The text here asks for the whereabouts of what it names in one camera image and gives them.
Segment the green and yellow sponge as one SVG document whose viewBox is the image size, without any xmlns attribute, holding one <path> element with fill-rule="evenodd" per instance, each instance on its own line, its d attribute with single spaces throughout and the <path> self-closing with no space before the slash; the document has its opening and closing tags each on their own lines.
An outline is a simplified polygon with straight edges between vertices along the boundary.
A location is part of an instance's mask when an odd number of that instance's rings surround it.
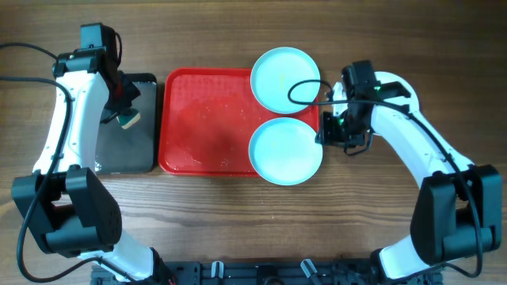
<svg viewBox="0 0 507 285">
<path fill-rule="evenodd" d="M 119 114 L 116 119 L 123 129 L 129 129 L 141 118 L 140 112 L 135 108 L 130 108 Z"/>
</svg>

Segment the teal round plate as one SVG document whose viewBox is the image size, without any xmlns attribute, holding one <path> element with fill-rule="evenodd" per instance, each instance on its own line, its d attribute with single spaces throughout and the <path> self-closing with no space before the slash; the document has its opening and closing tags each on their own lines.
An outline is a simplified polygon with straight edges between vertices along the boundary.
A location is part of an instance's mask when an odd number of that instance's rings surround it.
<svg viewBox="0 0 507 285">
<path fill-rule="evenodd" d="M 313 177 L 323 159 L 316 131 L 302 120 L 280 117 L 263 123 L 252 134 L 250 164 L 266 181 L 282 186 L 301 184 Z"/>
<path fill-rule="evenodd" d="M 257 101 L 271 112 L 301 112 L 318 94 L 321 79 L 315 61 L 294 47 L 277 47 L 254 64 L 250 85 Z"/>
</svg>

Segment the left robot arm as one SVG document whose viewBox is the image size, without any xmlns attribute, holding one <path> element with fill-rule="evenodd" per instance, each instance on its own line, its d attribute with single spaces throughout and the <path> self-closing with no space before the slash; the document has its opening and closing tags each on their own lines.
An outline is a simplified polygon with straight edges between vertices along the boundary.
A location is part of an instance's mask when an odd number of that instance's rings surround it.
<svg viewBox="0 0 507 285">
<path fill-rule="evenodd" d="M 17 266 L 31 282 L 24 245 L 32 236 L 46 254 L 95 263 L 126 284 L 171 284 L 173 275 L 157 251 L 137 242 L 122 227 L 120 207 L 95 169 L 99 128 L 117 120 L 124 128 L 139 118 L 140 95 L 120 70 L 120 35 L 102 23 L 80 28 L 78 49 L 57 55 L 49 84 L 55 109 L 43 151 L 27 177 L 14 179 L 13 201 L 23 222 Z"/>
</svg>

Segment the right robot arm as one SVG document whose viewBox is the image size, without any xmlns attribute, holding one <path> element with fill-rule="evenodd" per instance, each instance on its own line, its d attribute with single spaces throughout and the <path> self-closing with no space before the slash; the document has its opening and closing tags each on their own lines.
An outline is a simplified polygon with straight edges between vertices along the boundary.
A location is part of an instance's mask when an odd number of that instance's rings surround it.
<svg viewBox="0 0 507 285">
<path fill-rule="evenodd" d="M 485 253 L 501 245 L 500 173 L 456 151 L 423 116 L 414 89 L 369 61 L 344 67 L 326 103 L 334 110 L 322 114 L 317 143 L 354 156 L 378 135 L 419 187 L 409 235 L 372 253 L 372 280 L 394 283 L 440 268 L 478 276 Z"/>
</svg>

